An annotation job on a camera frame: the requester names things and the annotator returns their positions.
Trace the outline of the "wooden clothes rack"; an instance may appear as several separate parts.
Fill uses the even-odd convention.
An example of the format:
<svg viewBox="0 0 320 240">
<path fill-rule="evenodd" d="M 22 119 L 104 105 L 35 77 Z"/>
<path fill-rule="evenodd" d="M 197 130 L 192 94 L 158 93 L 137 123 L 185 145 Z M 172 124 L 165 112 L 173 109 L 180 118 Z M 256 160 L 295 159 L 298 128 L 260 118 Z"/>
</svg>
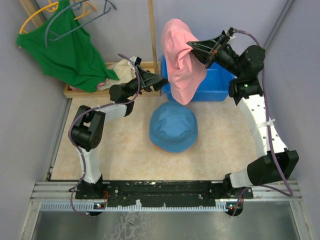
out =
<svg viewBox="0 0 320 240">
<path fill-rule="evenodd" d="M 35 27 L 40 27 L 44 23 L 44 18 L 40 17 L 40 14 L 44 11 L 48 11 L 50 13 L 54 12 L 58 8 L 57 1 L 48 1 L 48 5 L 43 8 L 36 8 L 34 3 L 31 0 L 19 0 L 19 3 L 23 7 L 24 11 L 28 15 L 28 19 L 22 24 L 19 33 L 27 33 L 25 31 L 25 27 L 29 22 L 33 22 Z M 76 19 L 83 18 L 89 15 L 92 11 L 97 12 L 97 8 L 95 5 L 90 1 L 87 0 L 84 3 L 84 6 L 81 6 L 80 9 L 82 10 L 81 15 L 77 16 Z M 143 61 L 141 66 L 147 70 L 150 70 L 152 73 L 158 73 L 160 69 L 160 62 L 157 59 L 157 44 L 156 44 L 156 27 L 155 27 L 155 20 L 154 20 L 154 4 L 152 0 L 147 2 L 148 7 L 148 21 L 149 21 L 149 28 L 150 28 L 150 35 L 151 35 L 151 46 L 152 46 L 152 57 L 153 61 Z M 109 94 L 109 92 L 105 90 L 97 90 L 93 93 L 87 93 L 81 90 L 72 90 L 68 84 L 65 85 L 63 94 L 66 98 L 93 98 L 93 97 L 105 97 Z"/>
</svg>

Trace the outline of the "pink bucket hat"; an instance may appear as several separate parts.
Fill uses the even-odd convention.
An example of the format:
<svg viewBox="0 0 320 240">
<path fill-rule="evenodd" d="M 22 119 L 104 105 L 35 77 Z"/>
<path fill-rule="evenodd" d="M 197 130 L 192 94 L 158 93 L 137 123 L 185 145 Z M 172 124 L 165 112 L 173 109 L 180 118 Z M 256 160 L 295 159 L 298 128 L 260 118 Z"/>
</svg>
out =
<svg viewBox="0 0 320 240">
<path fill-rule="evenodd" d="M 197 42 L 190 28 L 180 19 L 169 20 L 162 31 L 161 45 L 166 60 L 168 82 L 173 98 L 187 105 L 207 76 L 207 69 L 193 54 L 188 42 Z"/>
</svg>

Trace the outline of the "blue plastic bin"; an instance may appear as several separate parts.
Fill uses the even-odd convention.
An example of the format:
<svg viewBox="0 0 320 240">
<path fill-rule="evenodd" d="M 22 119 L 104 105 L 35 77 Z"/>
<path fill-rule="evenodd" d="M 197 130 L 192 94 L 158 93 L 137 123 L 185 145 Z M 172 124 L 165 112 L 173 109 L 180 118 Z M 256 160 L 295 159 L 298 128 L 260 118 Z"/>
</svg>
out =
<svg viewBox="0 0 320 240">
<path fill-rule="evenodd" d="M 221 102 L 226 99 L 229 93 L 229 83 L 234 75 L 214 63 L 210 68 L 206 69 L 207 74 L 204 80 L 197 88 L 195 95 L 190 102 Z M 161 61 L 161 75 L 168 79 L 167 63 L 165 56 Z M 166 94 L 170 101 L 176 101 L 171 93 L 171 85 L 168 82 L 162 91 Z"/>
</svg>

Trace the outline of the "light blue bucket hat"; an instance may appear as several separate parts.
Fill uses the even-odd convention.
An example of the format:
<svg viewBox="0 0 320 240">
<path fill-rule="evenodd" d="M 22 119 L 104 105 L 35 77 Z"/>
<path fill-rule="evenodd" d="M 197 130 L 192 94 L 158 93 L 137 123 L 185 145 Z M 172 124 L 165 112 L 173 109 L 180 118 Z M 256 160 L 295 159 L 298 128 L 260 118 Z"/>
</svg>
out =
<svg viewBox="0 0 320 240">
<path fill-rule="evenodd" d="M 161 104 L 151 115 L 149 139 L 170 153 L 181 153 L 198 139 L 196 115 L 176 101 Z"/>
</svg>

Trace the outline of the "orange bucket hat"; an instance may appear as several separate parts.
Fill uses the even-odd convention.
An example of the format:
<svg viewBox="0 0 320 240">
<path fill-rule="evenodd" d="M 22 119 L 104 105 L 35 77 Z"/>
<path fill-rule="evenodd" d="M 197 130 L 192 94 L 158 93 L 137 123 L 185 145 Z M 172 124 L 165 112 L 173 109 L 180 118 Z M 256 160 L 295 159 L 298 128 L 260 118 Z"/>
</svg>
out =
<svg viewBox="0 0 320 240">
<path fill-rule="evenodd" d="M 154 143 L 153 143 L 153 145 L 154 145 L 155 148 L 157 148 L 157 149 L 159 149 L 159 150 L 161 150 L 161 151 L 163 151 L 163 152 L 168 152 L 167 150 L 159 147 L 158 145 L 156 145 L 156 144 L 154 144 Z"/>
</svg>

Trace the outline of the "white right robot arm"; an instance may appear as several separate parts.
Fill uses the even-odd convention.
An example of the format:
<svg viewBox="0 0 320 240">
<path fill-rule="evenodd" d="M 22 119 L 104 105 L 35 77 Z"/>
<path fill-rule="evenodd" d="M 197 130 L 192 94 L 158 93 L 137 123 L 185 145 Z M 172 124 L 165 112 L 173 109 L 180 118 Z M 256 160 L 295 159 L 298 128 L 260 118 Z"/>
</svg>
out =
<svg viewBox="0 0 320 240">
<path fill-rule="evenodd" d="M 235 198 L 245 187 L 278 181 L 287 186 L 299 161 L 297 151 L 288 149 L 270 117 L 265 82 L 258 77 L 264 74 L 266 51 L 257 42 L 237 54 L 229 43 L 236 33 L 252 37 L 244 30 L 231 27 L 218 37 L 187 43 L 206 68 L 216 63 L 234 75 L 229 82 L 228 94 L 244 115 L 255 143 L 257 159 L 246 168 L 227 174 L 223 180 L 223 192 L 229 198 Z"/>
</svg>

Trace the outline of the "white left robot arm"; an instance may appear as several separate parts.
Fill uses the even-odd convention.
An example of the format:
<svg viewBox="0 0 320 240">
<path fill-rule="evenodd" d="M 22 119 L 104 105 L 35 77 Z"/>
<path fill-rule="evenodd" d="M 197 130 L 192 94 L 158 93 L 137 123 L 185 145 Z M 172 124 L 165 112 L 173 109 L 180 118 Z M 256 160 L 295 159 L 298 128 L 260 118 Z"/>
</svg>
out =
<svg viewBox="0 0 320 240">
<path fill-rule="evenodd" d="M 68 137 L 75 147 L 81 164 L 81 182 L 88 183 L 86 192 L 97 199 L 103 195 L 104 186 L 98 163 L 97 147 L 102 140 L 104 125 L 112 120 L 123 118 L 133 111 L 135 99 L 141 91 L 159 91 L 168 84 L 162 75 L 134 66 L 136 78 L 127 83 L 114 84 L 109 88 L 111 103 L 103 106 L 79 107 L 70 126 Z"/>
</svg>

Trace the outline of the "beige folded cloth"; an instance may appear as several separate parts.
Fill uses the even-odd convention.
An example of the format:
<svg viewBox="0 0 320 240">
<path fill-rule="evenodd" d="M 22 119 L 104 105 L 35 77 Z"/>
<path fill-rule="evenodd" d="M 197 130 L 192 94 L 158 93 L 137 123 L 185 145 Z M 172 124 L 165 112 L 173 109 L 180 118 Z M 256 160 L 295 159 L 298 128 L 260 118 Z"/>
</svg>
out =
<svg viewBox="0 0 320 240">
<path fill-rule="evenodd" d="M 136 77 L 135 70 L 129 66 L 128 60 L 126 59 L 111 64 L 107 68 L 114 70 L 119 80 L 107 78 L 105 80 L 105 86 L 103 86 L 100 91 L 109 89 L 112 85 L 125 84 Z"/>
</svg>

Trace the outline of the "pink cloth on rack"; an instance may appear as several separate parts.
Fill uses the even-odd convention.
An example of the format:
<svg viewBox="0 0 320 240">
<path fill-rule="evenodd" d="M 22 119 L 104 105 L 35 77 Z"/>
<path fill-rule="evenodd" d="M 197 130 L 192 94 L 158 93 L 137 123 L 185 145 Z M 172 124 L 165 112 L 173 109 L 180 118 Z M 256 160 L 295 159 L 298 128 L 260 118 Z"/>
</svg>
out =
<svg viewBox="0 0 320 240">
<path fill-rule="evenodd" d="M 98 91 L 98 90 L 100 90 L 100 89 L 101 89 L 103 86 L 105 86 L 105 85 L 106 85 L 105 82 L 99 83 L 99 84 L 97 85 L 96 89 L 95 89 L 95 92 Z M 69 86 L 69 88 L 70 88 L 71 91 L 80 91 L 79 88 L 76 88 L 76 87 L 73 87 L 73 86 Z"/>
</svg>

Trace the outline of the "green tank top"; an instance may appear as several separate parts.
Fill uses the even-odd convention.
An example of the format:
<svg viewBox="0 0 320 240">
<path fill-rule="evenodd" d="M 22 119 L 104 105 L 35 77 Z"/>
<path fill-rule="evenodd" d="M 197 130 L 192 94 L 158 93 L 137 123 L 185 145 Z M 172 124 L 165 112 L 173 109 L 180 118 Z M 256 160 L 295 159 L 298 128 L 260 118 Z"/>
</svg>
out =
<svg viewBox="0 0 320 240">
<path fill-rule="evenodd" d="M 119 80 L 91 43 L 90 34 L 75 20 L 68 0 L 42 26 L 19 34 L 16 43 L 40 65 L 43 73 L 69 86 L 93 93 L 106 79 Z"/>
</svg>

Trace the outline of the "orange clothes hanger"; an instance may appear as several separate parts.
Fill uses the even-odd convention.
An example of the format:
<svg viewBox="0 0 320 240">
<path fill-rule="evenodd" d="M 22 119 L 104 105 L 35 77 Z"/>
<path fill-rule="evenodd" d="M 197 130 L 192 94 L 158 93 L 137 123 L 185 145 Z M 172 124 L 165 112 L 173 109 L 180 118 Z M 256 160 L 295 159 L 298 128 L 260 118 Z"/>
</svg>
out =
<svg viewBox="0 0 320 240">
<path fill-rule="evenodd" d="M 40 7 L 35 0 L 19 0 L 18 2 L 21 4 L 28 16 L 19 29 L 18 33 L 20 35 L 28 33 L 29 30 L 27 27 L 30 24 L 33 24 L 35 28 L 41 27 L 49 17 L 54 15 L 59 6 L 58 0 L 46 0 L 45 2 L 47 2 L 47 4 L 43 7 Z M 87 17 L 91 13 L 98 12 L 96 6 L 91 0 L 87 0 L 79 5 L 79 8 L 76 8 L 75 6 L 72 8 L 75 12 L 75 20 Z"/>
</svg>

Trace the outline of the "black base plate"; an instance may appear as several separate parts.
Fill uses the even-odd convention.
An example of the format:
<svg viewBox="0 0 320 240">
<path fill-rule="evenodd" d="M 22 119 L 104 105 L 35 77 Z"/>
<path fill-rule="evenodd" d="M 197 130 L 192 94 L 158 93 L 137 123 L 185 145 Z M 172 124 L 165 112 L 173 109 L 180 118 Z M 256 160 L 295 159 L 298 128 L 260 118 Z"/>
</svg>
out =
<svg viewBox="0 0 320 240">
<path fill-rule="evenodd" d="M 231 188 L 223 182 L 192 181 L 99 181 L 81 182 L 76 199 L 102 199 L 104 206 L 130 207 L 139 200 L 143 207 L 214 207 L 222 199 L 252 199 L 252 189 Z"/>
</svg>

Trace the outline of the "aluminium frame rail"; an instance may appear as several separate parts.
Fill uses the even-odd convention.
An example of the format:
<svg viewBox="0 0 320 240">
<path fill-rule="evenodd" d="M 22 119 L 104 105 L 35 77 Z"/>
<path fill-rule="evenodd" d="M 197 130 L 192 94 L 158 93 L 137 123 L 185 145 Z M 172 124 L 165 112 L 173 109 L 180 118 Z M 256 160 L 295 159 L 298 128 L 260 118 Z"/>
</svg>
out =
<svg viewBox="0 0 320 240">
<path fill-rule="evenodd" d="M 213 212 L 238 216 L 244 203 L 287 202 L 302 240 L 314 239 L 298 183 L 289 182 L 294 195 L 284 195 L 281 182 L 266 186 L 228 188 L 221 181 L 109 180 L 92 185 L 74 181 L 37 182 L 19 235 L 32 239 L 41 210 L 106 212 Z"/>
</svg>

